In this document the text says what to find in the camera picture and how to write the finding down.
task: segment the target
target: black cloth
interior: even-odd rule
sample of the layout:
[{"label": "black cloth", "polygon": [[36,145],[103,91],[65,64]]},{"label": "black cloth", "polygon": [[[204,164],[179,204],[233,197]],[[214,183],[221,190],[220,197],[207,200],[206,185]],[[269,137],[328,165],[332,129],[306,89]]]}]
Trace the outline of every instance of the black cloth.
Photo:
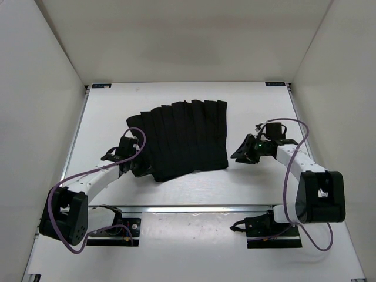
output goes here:
[{"label": "black cloth", "polygon": [[[152,174],[163,182],[195,170],[229,166],[226,152],[227,102],[193,100],[162,105],[127,119],[146,135],[146,146],[134,161],[136,177]],[[142,135],[132,130],[142,140]]]}]

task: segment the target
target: black clamp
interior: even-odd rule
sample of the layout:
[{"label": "black clamp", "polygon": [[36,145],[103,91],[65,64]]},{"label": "black clamp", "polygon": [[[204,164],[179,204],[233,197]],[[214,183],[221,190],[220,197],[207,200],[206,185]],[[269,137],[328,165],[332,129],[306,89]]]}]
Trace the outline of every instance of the black clamp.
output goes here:
[{"label": "black clamp", "polygon": [[[118,147],[109,149],[101,160],[109,160],[111,162],[119,162],[121,160],[132,157],[137,152],[137,139],[122,136]],[[132,161],[120,164],[120,175],[132,170],[134,163]]]}]

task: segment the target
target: white table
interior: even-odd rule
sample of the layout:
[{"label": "white table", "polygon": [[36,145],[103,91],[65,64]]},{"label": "white table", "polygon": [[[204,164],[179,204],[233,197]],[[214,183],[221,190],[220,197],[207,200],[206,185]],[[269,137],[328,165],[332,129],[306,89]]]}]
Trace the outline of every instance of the white table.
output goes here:
[{"label": "white table", "polygon": [[[254,125],[271,118],[296,118],[286,87],[264,82],[116,83],[91,89],[67,175],[94,167],[118,144],[126,119],[142,110],[181,100],[224,100],[227,108],[227,152],[230,156]],[[301,140],[298,124],[285,123],[287,137]],[[350,281],[364,278],[347,228],[333,224],[330,252],[317,251],[301,234],[301,249],[247,249],[244,234],[230,231],[248,213],[195,213],[224,206],[282,202],[286,168],[272,157],[255,166],[235,163],[215,172],[200,172],[156,183],[152,176],[131,173],[109,185],[91,204],[188,207],[190,213],[143,213],[140,246],[86,247],[75,256],[61,242],[39,236],[28,273],[41,281]],[[291,178],[288,198],[297,181]],[[320,246],[329,242],[325,224],[309,231]]]}]

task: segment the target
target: white wall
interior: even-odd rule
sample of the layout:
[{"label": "white wall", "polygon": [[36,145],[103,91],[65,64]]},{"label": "white wall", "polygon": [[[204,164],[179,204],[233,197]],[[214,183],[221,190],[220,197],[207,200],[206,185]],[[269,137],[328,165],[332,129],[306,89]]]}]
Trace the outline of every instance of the white wall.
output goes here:
[{"label": "white wall", "polygon": [[347,225],[376,281],[376,1],[335,0],[293,80],[320,163],[344,175]]},{"label": "white wall", "polygon": [[85,84],[291,82],[330,0],[37,0]]},{"label": "white wall", "polygon": [[33,0],[0,0],[0,281],[20,281],[85,88]]}]

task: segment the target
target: table surface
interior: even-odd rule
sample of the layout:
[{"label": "table surface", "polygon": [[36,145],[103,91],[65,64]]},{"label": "table surface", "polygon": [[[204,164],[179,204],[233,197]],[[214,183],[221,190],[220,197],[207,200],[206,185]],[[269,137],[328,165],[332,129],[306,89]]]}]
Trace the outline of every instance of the table surface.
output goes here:
[{"label": "table surface", "polygon": [[[116,146],[126,119],[141,110],[180,100],[220,99],[227,110],[227,152],[232,154],[254,125],[271,118],[296,118],[286,87],[263,82],[120,83],[91,89],[68,175],[91,169]],[[287,136],[301,140],[297,124],[286,122]],[[166,183],[131,173],[109,185],[92,204],[117,206],[269,205],[281,203],[286,168],[271,157],[249,166],[229,160],[229,168],[200,172]],[[288,198],[296,195],[290,180]],[[333,224],[329,252],[316,250],[301,234],[300,249],[247,249],[244,234],[229,226],[249,216],[229,213],[143,213],[140,246],[86,246],[76,256],[59,241],[39,236],[28,273],[43,281],[350,281],[364,278],[345,223]],[[325,224],[307,229],[327,246]]]},{"label": "table surface", "polygon": [[[120,83],[91,89],[67,175],[95,167],[105,152],[117,146],[127,129],[126,119],[160,105],[178,101],[223,100],[227,107],[229,167],[198,172],[164,183],[152,176],[122,176],[91,204],[192,205],[277,204],[282,202],[286,168],[272,157],[258,165],[235,163],[230,155],[255,125],[272,118],[296,118],[286,87],[266,87],[264,82]],[[286,122],[287,137],[302,139],[300,127]],[[296,197],[297,181],[291,177],[289,198]]]}]

